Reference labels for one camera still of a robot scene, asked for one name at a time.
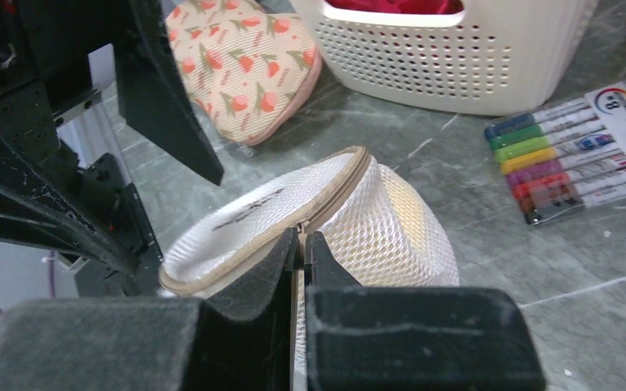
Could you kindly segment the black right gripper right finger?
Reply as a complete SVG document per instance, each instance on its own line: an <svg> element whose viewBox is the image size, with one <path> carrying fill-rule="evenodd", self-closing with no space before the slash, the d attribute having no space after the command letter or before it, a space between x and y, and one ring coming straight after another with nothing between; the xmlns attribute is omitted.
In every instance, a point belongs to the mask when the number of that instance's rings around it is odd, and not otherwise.
<svg viewBox="0 0 626 391"><path fill-rule="evenodd" d="M304 242L309 390L543 390L526 321L505 292L371 288L319 232Z"/></svg>

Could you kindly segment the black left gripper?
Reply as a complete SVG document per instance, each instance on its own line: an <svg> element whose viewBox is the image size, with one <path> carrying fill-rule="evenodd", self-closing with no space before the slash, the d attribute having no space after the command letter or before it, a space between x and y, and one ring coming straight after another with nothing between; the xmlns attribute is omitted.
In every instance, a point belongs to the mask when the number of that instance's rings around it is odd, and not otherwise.
<svg viewBox="0 0 626 391"><path fill-rule="evenodd" d="M0 241L80 269L84 296L157 292L162 253L103 103L113 57L128 126L224 175L179 75L159 1L0 1Z"/></svg>

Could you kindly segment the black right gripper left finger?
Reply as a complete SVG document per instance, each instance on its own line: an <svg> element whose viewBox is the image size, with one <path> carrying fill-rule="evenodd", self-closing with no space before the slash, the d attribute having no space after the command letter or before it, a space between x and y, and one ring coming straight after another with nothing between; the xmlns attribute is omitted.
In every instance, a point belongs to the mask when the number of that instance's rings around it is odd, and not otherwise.
<svg viewBox="0 0 626 391"><path fill-rule="evenodd" d="M298 233L209 300L26 301L0 317L0 390L289 390Z"/></svg>

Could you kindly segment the white mesh laundry bag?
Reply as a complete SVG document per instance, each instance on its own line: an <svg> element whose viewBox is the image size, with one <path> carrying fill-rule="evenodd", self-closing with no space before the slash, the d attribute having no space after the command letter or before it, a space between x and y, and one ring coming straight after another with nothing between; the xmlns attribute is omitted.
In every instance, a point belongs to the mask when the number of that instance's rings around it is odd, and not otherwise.
<svg viewBox="0 0 626 391"><path fill-rule="evenodd" d="M365 147L348 147L273 178L203 217L170 246L165 294L255 307L276 285L265 264L286 229L323 235L365 287L456 286L448 237L415 188Z"/></svg>

